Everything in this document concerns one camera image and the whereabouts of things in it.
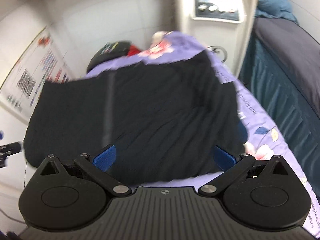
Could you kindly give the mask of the black helmet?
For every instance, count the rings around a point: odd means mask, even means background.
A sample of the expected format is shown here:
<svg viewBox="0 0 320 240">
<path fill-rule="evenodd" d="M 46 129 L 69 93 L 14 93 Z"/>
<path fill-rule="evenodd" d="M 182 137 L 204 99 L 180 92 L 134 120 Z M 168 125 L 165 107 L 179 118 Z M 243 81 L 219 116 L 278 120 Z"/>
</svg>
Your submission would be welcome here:
<svg viewBox="0 0 320 240">
<path fill-rule="evenodd" d="M 86 73 L 89 73 L 97 65 L 122 56 L 127 56 L 131 47 L 130 41 L 108 42 L 96 52 L 90 60 Z"/>
</svg>

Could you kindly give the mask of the wall poster with QR code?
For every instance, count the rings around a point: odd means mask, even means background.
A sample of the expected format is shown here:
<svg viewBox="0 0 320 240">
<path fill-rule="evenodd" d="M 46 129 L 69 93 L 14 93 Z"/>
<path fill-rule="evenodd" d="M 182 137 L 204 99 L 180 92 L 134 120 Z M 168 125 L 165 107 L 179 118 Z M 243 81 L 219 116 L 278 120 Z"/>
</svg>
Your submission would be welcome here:
<svg viewBox="0 0 320 240">
<path fill-rule="evenodd" d="M 47 27 L 33 39 L 1 85 L 1 103 L 29 122 L 46 81 L 74 79 Z"/>
</svg>

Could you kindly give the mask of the white machine with control panel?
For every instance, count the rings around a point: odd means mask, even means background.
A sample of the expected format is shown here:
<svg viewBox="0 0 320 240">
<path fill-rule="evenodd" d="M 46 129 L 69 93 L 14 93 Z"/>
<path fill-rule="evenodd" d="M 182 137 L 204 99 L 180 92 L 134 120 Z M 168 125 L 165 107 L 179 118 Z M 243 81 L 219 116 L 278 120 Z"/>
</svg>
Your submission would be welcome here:
<svg viewBox="0 0 320 240">
<path fill-rule="evenodd" d="M 202 45 L 238 76 L 245 58 L 258 0 L 171 0 L 172 26 Z"/>
</svg>

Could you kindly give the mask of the black quilted jacket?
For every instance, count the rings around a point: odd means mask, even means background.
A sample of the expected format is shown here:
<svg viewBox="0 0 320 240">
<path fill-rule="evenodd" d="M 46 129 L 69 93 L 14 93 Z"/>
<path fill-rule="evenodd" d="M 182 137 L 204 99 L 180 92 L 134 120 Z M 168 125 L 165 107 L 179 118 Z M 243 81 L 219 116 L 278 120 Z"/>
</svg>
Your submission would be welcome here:
<svg viewBox="0 0 320 240">
<path fill-rule="evenodd" d="M 29 121 L 24 153 L 38 167 L 81 153 L 99 158 L 108 174 L 129 185 L 214 173 L 214 148 L 240 155 L 235 86 L 221 83 L 205 51 L 191 59 L 142 62 L 67 83 L 46 82 Z"/>
</svg>

